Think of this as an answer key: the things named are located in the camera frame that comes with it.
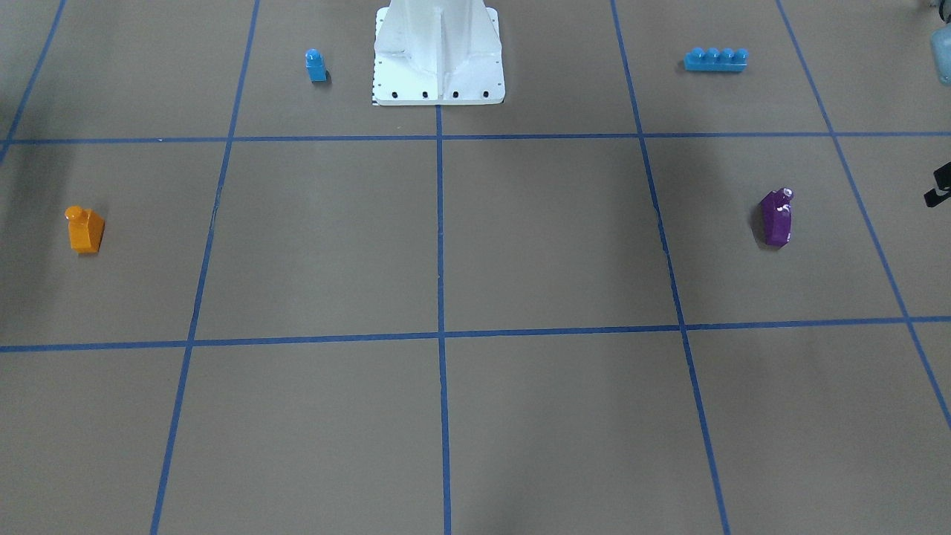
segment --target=white object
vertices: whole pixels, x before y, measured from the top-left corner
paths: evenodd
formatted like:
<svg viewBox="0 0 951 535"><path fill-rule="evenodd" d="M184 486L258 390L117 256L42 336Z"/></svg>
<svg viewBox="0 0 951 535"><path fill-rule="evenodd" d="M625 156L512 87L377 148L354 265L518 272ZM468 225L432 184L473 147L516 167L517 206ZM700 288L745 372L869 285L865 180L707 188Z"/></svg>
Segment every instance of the white object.
<svg viewBox="0 0 951 535"><path fill-rule="evenodd" d="M373 103L498 104L498 13L482 0L392 0L377 11Z"/></svg>

